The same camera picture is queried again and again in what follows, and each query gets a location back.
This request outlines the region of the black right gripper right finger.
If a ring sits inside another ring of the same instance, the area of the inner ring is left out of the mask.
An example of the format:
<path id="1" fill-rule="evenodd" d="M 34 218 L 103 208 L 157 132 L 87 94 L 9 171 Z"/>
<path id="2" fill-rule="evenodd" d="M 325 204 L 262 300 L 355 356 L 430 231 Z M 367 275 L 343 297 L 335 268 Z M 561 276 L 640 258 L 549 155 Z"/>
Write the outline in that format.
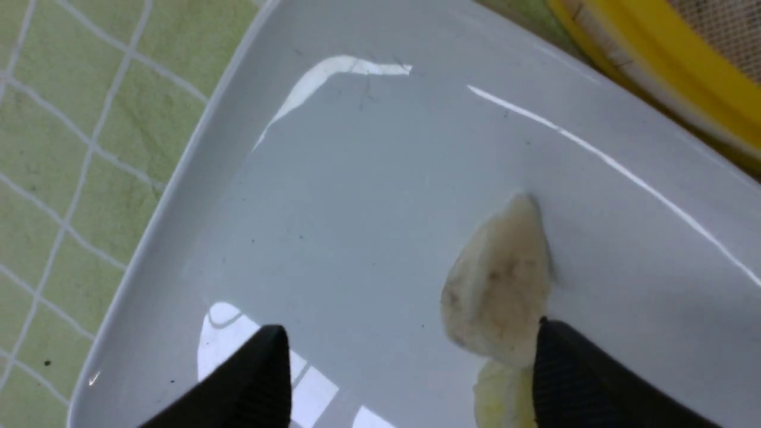
<path id="1" fill-rule="evenodd" d="M 532 383 L 539 427 L 715 426 L 561 320 L 540 320 Z"/>

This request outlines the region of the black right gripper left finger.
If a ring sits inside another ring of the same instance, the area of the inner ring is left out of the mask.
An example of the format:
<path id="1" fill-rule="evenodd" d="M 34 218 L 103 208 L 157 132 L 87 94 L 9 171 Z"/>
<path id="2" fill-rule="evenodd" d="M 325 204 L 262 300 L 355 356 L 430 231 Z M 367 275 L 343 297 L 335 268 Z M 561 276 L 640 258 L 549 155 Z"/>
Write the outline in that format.
<path id="1" fill-rule="evenodd" d="M 285 328 L 264 325 L 203 381 L 142 426 L 290 426 L 289 351 Z"/>

